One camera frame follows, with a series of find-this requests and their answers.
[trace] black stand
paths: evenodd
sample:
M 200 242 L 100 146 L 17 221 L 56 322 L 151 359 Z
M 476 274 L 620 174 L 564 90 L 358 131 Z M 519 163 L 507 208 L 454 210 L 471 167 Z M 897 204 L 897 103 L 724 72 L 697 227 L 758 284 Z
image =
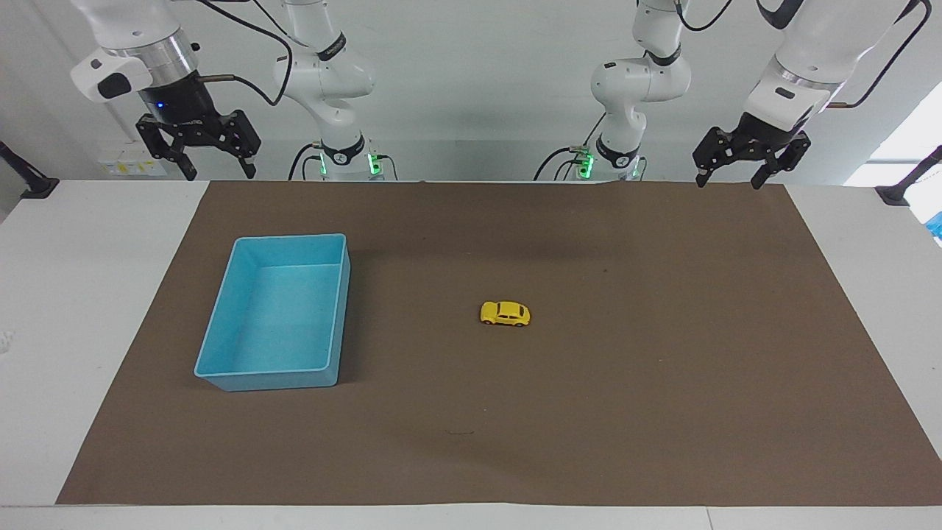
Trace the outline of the black stand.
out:
M 57 178 L 49 178 L 33 167 L 32 164 L 20 158 L 7 145 L 0 141 L 0 157 L 13 168 L 19 176 L 26 181 L 28 190 L 24 191 L 21 199 L 45 199 L 58 185 Z
M 935 164 L 939 163 L 939 160 L 942 160 L 942 145 L 936 147 L 931 155 L 922 160 L 919 165 L 916 166 L 916 169 L 898 184 L 894 184 L 893 186 L 877 186 L 877 195 L 880 195 L 884 203 L 889 206 L 908 207 L 909 201 L 903 198 L 906 194 L 906 190 L 909 190 L 910 186 L 916 184 Z

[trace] yellow toy car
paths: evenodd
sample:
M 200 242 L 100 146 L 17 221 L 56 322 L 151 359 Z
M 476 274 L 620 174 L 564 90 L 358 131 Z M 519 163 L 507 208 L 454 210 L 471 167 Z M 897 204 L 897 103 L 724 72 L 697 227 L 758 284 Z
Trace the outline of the yellow toy car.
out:
M 529 309 L 516 302 L 485 302 L 480 307 L 480 321 L 523 327 L 529 325 Z

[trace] white table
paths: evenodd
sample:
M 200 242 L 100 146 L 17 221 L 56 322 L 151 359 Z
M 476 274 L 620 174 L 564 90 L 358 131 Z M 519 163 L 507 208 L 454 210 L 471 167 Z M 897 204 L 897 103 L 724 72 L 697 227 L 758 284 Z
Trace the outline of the white table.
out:
M 205 189 L 64 181 L 0 224 L 0 333 L 15 332 L 0 355 L 0 528 L 942 528 L 942 506 L 52 506 Z M 942 249 L 872 190 L 788 191 L 942 455 Z

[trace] brown mat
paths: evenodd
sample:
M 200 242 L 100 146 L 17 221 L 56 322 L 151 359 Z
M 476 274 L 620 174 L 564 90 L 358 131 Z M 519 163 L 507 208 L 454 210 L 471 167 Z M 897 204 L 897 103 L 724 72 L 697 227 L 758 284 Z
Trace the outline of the brown mat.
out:
M 197 379 L 233 240 L 329 232 L 340 384 Z M 942 463 L 781 187 L 214 182 L 58 502 L 942 505 Z

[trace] robotic arm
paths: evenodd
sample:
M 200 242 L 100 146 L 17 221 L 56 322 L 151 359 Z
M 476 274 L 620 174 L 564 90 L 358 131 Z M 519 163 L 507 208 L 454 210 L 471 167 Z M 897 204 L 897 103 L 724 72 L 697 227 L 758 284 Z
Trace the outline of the robotic arm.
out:
M 772 176 L 795 169 L 811 141 L 802 127 L 828 104 L 857 63 L 921 0 L 785 0 L 766 21 L 785 30 L 749 95 L 732 132 L 710 129 L 693 152 L 703 187 L 713 172 L 738 160 L 763 164 L 752 179 L 757 190 Z
M 292 40 L 305 49 L 294 56 L 284 95 L 297 101 L 314 117 L 323 150 L 321 171 L 326 178 L 369 180 L 382 169 L 375 162 L 369 140 L 345 99 L 373 92 L 372 64 L 347 47 L 347 37 L 334 25 L 326 0 L 283 0 L 291 21 Z M 284 78 L 287 58 L 275 63 L 276 79 Z
M 196 70 L 194 52 L 167 0 L 72 0 L 89 20 L 100 48 L 72 69 L 86 97 L 106 102 L 136 91 L 150 113 L 138 120 L 154 158 L 175 162 L 187 180 L 196 168 L 187 146 L 212 146 L 238 159 L 248 178 L 262 141 L 242 110 L 216 111 Z M 162 134 L 172 138 L 170 144 Z
M 628 178 L 638 164 L 647 118 L 639 103 L 676 99 L 690 87 L 690 65 L 680 55 L 681 22 L 674 0 L 640 0 L 632 28 L 644 50 L 641 58 L 625 58 L 599 66 L 592 92 L 605 106 L 602 132 L 591 144 L 591 174 L 599 180 Z

